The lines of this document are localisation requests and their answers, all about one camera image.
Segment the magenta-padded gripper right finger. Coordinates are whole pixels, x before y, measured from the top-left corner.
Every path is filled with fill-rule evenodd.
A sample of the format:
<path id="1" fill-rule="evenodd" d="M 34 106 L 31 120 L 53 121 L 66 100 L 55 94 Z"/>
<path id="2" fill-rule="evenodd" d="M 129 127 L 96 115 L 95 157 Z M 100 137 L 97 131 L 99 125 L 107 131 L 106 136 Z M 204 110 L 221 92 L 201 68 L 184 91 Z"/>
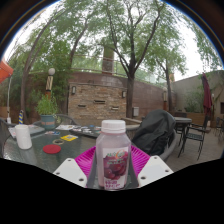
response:
<path id="1" fill-rule="evenodd" d="M 149 156 L 142 150 L 131 147 L 129 189 L 144 187 L 172 173 L 173 171 L 159 156 Z"/>

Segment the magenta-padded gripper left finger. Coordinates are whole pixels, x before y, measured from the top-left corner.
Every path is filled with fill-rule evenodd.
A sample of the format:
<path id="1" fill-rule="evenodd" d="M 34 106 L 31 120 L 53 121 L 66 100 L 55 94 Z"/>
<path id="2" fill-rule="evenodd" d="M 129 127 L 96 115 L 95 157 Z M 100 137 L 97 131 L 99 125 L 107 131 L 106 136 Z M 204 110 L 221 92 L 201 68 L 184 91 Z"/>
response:
<path id="1" fill-rule="evenodd" d="M 91 147 L 75 159 L 67 158 L 53 174 L 78 186 L 97 189 L 95 148 Z"/>

